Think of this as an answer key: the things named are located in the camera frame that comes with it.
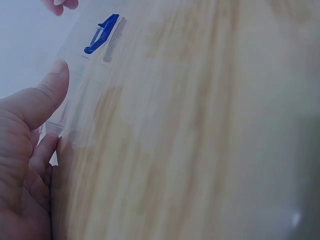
light wood table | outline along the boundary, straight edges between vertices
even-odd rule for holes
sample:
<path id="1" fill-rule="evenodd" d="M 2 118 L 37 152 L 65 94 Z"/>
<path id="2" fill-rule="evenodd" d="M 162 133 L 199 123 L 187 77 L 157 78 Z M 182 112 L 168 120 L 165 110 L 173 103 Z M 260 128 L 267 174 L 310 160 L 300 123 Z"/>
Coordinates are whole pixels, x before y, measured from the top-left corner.
<path id="1" fill-rule="evenodd" d="M 56 240 L 320 239 L 319 1 L 92 0 L 60 55 Z"/>

finger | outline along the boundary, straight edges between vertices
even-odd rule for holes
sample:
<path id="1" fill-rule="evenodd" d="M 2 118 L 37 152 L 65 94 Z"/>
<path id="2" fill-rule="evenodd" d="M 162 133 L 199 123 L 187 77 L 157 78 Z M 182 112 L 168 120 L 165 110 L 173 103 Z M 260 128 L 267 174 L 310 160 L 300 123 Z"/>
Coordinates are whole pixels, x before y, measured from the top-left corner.
<path id="1" fill-rule="evenodd" d="M 53 14 L 60 16 L 64 12 L 64 7 L 60 4 L 55 5 L 54 0 L 41 0 L 46 8 Z"/>
<path id="2" fill-rule="evenodd" d="M 33 151 L 29 161 L 29 167 L 33 168 L 42 179 L 45 178 L 46 168 L 57 148 L 57 144 L 57 136 L 45 135 L 39 145 Z"/>
<path id="3" fill-rule="evenodd" d="M 63 3 L 63 6 L 67 7 L 68 9 L 76 9 L 79 5 L 79 1 L 78 0 L 66 0 Z"/>
<path id="4" fill-rule="evenodd" d="M 3 99 L 3 108 L 24 121 L 29 129 L 40 127 L 61 105 L 69 87 L 69 68 L 56 61 L 37 87 L 21 90 Z"/>
<path id="5" fill-rule="evenodd" d="M 35 172 L 34 169 L 30 169 L 25 179 L 26 189 L 31 197 L 46 211 L 50 210 L 50 190 L 45 185 L 42 178 Z"/>
<path id="6" fill-rule="evenodd" d="M 39 138 L 40 138 L 40 133 L 38 132 L 38 130 L 31 131 L 30 143 L 33 150 L 35 150 L 36 146 L 38 145 Z"/>
<path id="7" fill-rule="evenodd" d="M 48 163 L 48 165 L 46 166 L 45 175 L 43 178 L 43 182 L 48 188 L 50 188 L 52 169 L 53 169 L 53 166 L 50 163 Z"/>

fingertip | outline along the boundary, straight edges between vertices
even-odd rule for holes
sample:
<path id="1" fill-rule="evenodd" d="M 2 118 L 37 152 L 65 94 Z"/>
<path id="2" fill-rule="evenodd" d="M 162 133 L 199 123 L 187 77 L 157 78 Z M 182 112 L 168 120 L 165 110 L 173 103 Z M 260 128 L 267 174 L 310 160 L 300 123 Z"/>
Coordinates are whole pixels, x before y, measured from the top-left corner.
<path id="1" fill-rule="evenodd" d="M 55 5 L 53 0 L 41 0 L 45 7 L 56 16 L 62 15 L 64 7 L 62 5 Z"/>
<path id="2" fill-rule="evenodd" d="M 68 9 L 74 10 L 78 7 L 79 1 L 78 0 L 66 0 L 63 5 Z"/>
<path id="3" fill-rule="evenodd" d="M 58 99 L 61 104 L 67 95 L 69 80 L 68 64 L 63 59 L 59 59 L 53 63 L 50 73 L 38 84 L 37 89 L 46 92 L 52 98 Z"/>

blue plastic latch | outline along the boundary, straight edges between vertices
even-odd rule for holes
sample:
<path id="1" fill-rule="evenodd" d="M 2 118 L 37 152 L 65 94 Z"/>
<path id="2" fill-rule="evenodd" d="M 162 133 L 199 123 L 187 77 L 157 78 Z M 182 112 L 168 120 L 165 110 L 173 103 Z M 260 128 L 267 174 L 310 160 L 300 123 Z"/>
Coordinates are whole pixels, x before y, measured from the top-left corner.
<path id="1" fill-rule="evenodd" d="M 94 34 L 93 39 L 91 40 L 90 46 L 86 46 L 84 48 L 84 52 L 86 54 L 92 54 L 95 50 L 97 50 L 102 44 L 104 44 L 108 40 L 108 37 L 110 36 L 112 29 L 116 25 L 118 18 L 119 14 L 112 14 L 103 23 L 98 24 L 98 29 Z M 101 36 L 98 40 L 96 40 L 101 30 Z"/>

hand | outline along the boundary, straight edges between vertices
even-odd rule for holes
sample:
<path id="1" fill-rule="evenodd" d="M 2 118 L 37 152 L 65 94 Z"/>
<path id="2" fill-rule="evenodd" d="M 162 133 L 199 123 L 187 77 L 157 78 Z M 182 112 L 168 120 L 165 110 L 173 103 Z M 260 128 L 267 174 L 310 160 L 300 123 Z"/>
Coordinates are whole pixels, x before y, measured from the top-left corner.
<path id="1" fill-rule="evenodd" d="M 43 81 L 0 100 L 0 239 L 50 240 L 51 156 L 58 137 L 37 129 L 66 97 L 69 68 L 57 61 Z"/>
<path id="2" fill-rule="evenodd" d="M 41 0 L 44 5 L 55 15 L 60 16 L 64 12 L 64 7 L 76 9 L 79 5 L 78 0 Z"/>

